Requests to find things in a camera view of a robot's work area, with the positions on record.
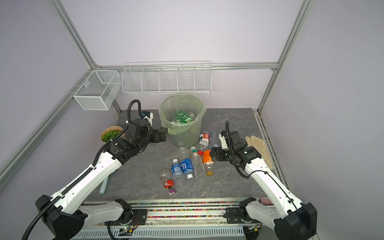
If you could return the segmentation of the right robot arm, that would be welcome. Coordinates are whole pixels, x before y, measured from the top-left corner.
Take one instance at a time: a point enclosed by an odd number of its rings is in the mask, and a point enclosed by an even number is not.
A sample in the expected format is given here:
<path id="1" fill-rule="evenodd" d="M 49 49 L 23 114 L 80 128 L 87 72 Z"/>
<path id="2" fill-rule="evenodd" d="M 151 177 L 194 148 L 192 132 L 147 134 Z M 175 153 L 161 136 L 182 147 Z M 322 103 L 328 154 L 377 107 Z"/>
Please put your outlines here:
<path id="1" fill-rule="evenodd" d="M 297 198 L 268 167 L 256 148 L 249 146 L 237 131 L 230 131 L 226 121 L 220 134 L 221 147 L 210 156 L 215 162 L 229 162 L 244 179 L 253 179 L 272 202 L 266 206 L 249 197 L 238 208 L 227 208 L 225 217 L 236 224 L 259 223 L 273 230 L 280 240 L 309 240 L 317 233 L 318 212 L 311 203 Z"/>

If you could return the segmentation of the red label purple cap bottle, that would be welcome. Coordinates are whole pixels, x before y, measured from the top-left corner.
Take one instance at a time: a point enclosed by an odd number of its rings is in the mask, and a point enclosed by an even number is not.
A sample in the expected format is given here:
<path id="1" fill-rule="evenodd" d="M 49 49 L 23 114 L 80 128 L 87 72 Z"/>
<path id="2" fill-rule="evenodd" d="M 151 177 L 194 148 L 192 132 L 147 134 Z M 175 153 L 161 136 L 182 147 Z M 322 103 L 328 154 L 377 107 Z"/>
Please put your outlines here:
<path id="1" fill-rule="evenodd" d="M 173 195 L 176 192 L 174 181 L 171 179 L 166 180 L 163 186 L 166 190 L 168 190 L 169 195 Z"/>

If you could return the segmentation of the crushed green bottle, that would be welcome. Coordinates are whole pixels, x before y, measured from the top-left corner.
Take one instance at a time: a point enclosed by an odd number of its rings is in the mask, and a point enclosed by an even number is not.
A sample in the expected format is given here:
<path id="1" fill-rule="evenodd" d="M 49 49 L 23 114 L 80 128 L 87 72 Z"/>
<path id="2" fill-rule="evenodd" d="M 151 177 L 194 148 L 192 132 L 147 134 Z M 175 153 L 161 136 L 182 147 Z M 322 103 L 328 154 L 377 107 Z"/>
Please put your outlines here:
<path id="1" fill-rule="evenodd" d="M 184 112 L 184 111 L 180 111 L 179 113 L 177 113 L 175 115 L 175 120 L 176 120 L 176 122 L 181 123 L 181 124 L 189 123 L 186 121 L 186 112 Z"/>

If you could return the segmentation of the orange label bottle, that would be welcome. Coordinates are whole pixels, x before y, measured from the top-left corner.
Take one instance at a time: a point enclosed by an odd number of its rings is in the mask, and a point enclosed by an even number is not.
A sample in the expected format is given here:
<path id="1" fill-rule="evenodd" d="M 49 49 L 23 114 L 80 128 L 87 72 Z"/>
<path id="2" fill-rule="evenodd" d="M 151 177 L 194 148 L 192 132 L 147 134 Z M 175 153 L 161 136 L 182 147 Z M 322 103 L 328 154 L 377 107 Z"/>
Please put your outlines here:
<path id="1" fill-rule="evenodd" d="M 203 165 L 207 176 L 212 176 L 214 174 L 214 162 L 210 153 L 210 150 L 204 151 L 203 153 Z"/>

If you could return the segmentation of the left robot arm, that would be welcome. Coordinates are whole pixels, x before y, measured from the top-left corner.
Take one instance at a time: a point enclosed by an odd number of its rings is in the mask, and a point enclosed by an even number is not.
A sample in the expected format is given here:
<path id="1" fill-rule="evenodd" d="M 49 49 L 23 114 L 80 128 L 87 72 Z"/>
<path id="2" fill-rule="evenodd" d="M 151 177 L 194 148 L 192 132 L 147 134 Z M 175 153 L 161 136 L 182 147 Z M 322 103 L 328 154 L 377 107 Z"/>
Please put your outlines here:
<path id="1" fill-rule="evenodd" d="M 154 129 L 152 119 L 151 112 L 141 110 L 139 100 L 131 101 L 126 127 L 98 150 L 89 167 L 73 181 L 53 195 L 43 195 L 36 201 L 39 213 L 22 238 L 29 238 L 39 220 L 50 229 L 56 240 L 70 240 L 82 229 L 103 222 L 131 224 L 135 215 L 132 206 L 123 199 L 95 207 L 83 207 L 82 203 L 111 173 L 142 153 L 149 144 L 166 141 L 167 130 Z"/>

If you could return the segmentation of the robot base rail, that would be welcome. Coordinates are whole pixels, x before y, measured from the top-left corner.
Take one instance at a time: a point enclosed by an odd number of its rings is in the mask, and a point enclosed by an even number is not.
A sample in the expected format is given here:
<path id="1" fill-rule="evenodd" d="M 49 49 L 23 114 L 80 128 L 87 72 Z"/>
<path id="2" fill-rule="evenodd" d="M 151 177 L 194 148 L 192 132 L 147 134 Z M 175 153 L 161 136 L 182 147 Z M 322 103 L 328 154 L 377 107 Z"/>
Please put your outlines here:
<path id="1" fill-rule="evenodd" d="M 212 237 L 256 238 L 273 229 L 282 218 L 277 207 L 245 198 L 134 200 L 131 223 L 96 223 L 75 235 L 75 239 L 180 240 Z"/>

